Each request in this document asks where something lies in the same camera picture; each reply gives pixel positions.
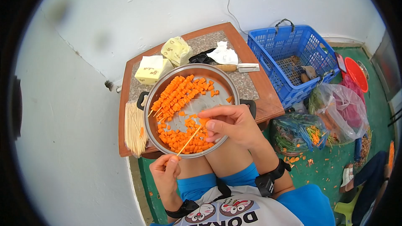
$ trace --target foot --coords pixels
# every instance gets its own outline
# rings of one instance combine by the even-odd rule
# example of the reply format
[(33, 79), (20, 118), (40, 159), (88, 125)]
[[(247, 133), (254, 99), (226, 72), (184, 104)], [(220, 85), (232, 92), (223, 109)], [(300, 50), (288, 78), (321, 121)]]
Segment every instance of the foot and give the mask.
[(342, 174), (342, 184), (339, 188), (340, 193), (345, 193), (348, 192), (353, 188), (353, 164), (349, 163), (346, 165), (346, 167), (343, 169), (343, 174)]

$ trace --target wrist strap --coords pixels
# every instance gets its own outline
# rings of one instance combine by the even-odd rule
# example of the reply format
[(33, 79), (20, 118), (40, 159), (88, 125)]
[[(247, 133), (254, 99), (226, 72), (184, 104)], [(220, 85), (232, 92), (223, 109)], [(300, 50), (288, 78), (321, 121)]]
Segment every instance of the wrist strap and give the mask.
[(279, 159), (277, 168), (255, 178), (254, 182), (262, 197), (269, 197), (274, 194), (275, 179), (281, 178), (285, 172), (285, 169), (289, 172), (292, 170), (288, 163), (285, 163), (282, 159)]
[(165, 209), (165, 212), (171, 218), (182, 218), (198, 208), (198, 204), (196, 204), (194, 201), (186, 199), (177, 211), (171, 212)]

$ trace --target wooden knife handle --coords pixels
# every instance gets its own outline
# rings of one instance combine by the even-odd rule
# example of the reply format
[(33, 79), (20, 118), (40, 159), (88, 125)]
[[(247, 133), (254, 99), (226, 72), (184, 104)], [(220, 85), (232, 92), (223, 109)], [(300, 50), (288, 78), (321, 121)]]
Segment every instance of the wooden knife handle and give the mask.
[(235, 71), (237, 71), (237, 66), (236, 65), (216, 65), (214, 67), (219, 68), (224, 72), (235, 72)]

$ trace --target potato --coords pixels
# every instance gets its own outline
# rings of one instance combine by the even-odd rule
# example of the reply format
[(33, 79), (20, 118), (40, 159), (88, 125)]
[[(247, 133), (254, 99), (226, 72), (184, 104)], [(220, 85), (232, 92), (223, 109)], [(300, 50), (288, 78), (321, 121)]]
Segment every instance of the potato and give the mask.
[(310, 79), (308, 78), (307, 74), (305, 74), (305, 73), (302, 73), (302, 74), (300, 75), (300, 79), (301, 79), (301, 81), (302, 81), (303, 83), (306, 83), (307, 81), (310, 80)]

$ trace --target granite countertop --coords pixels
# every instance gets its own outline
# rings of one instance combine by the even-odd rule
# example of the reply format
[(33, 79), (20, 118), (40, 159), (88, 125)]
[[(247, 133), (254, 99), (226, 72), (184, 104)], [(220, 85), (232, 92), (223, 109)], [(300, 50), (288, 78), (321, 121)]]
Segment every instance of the granite countertop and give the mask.
[[(186, 40), (187, 44), (193, 49), (194, 55), (212, 48), (216, 48), (216, 43), (218, 43), (219, 41), (227, 41), (228, 49), (234, 49), (224, 31), (212, 32), (190, 40)], [(134, 77), (135, 73), (138, 70), (138, 67), (139, 62), (133, 66), (133, 71), (131, 73), (129, 101), (136, 101), (140, 93), (142, 93), (143, 91), (149, 92), (153, 87), (151, 85), (140, 84), (139, 81)], [(227, 72), (227, 74), (233, 80), (241, 99), (256, 100), (260, 98), (248, 73)]]

